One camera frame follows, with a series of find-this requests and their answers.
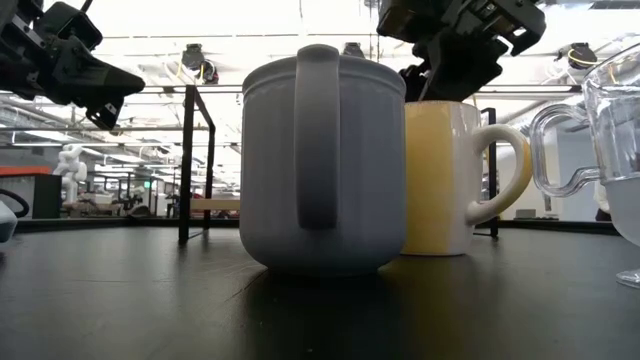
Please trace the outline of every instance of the robotic arm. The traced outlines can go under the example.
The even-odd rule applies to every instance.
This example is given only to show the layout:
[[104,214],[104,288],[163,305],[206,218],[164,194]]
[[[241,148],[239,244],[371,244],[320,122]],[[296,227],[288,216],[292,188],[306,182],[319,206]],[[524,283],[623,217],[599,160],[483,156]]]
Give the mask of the robotic arm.
[[125,96],[144,89],[142,79],[91,55],[102,34],[82,10],[43,0],[0,1],[0,89],[24,99],[46,96],[87,108],[87,118],[113,129]]
[[535,45],[546,29],[538,0],[382,0],[378,33],[415,44],[424,59],[400,71],[406,101],[462,101],[502,73],[497,64]]

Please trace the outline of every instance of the glass handle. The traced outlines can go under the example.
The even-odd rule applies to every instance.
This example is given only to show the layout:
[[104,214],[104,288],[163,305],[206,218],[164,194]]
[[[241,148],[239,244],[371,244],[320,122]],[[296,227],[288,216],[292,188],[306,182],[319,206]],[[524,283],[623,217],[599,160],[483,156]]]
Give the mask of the glass handle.
[[540,111],[531,123],[533,181],[538,189],[549,196],[571,196],[589,182],[600,179],[600,169],[597,166],[589,166],[578,168],[566,185],[556,186],[549,183],[544,152],[544,133],[548,128],[554,127],[568,119],[574,119],[584,123],[587,121],[587,115],[579,108],[566,104],[557,104]]

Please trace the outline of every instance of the white robot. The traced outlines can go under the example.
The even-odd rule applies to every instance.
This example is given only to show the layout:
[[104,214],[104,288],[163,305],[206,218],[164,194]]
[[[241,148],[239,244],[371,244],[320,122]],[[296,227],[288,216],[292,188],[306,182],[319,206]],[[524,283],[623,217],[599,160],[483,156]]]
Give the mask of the white robot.
[[53,175],[61,175],[62,186],[67,191],[65,204],[72,204],[78,198],[78,181],[87,179],[87,165],[78,160],[82,154],[82,147],[77,145],[65,145],[58,154],[58,167]]

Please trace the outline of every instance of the mug rim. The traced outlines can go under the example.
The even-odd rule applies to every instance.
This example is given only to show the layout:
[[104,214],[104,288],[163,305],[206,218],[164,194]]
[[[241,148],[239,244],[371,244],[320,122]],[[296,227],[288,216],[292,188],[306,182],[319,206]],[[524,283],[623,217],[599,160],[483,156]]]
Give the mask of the mug rim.
[[475,111],[480,111],[480,109],[478,109],[477,107],[471,105],[471,104],[466,104],[463,103],[461,101],[451,101],[451,100],[421,100],[421,101],[412,101],[412,102],[408,102],[405,103],[406,106],[417,106],[417,105],[422,105],[422,104],[448,104],[448,105],[462,105],[462,106],[466,106],[466,107],[470,107],[472,109],[474,109]]

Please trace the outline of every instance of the wooden board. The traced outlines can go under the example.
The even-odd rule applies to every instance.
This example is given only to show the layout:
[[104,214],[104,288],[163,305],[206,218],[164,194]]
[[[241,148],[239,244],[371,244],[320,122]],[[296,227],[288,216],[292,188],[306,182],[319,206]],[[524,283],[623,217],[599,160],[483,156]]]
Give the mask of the wooden board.
[[194,210],[240,210],[240,200],[191,199]]

